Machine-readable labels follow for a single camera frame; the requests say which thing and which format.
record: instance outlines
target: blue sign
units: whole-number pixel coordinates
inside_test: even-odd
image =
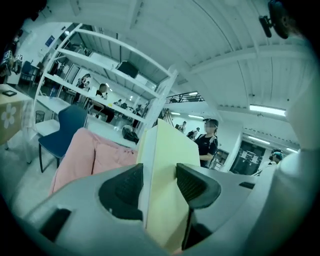
[[[49,47],[54,40],[55,38],[51,35],[49,39],[45,42],[45,45]]]

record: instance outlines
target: trash can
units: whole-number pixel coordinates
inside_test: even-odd
[[[43,122],[45,119],[45,112],[41,111],[41,110],[37,110],[35,112],[35,123],[40,123]]]

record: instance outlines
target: table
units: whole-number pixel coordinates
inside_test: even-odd
[[[8,90],[17,94],[11,97],[2,94]],[[31,163],[28,128],[33,126],[32,108],[32,98],[7,84],[0,84],[0,145],[5,144],[5,148],[8,149],[8,140],[22,130],[22,144],[27,163]]]

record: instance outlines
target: white flower pattern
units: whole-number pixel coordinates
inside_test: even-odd
[[[15,123],[14,114],[16,113],[16,107],[11,107],[11,103],[6,105],[6,110],[1,114],[1,120],[4,121],[4,128],[8,128],[9,124],[13,125]]]

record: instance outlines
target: yellow tablecloth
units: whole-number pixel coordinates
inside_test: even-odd
[[[14,91],[14,96],[3,91]],[[10,140],[18,131],[33,126],[33,99],[7,84],[0,84],[0,145]]]

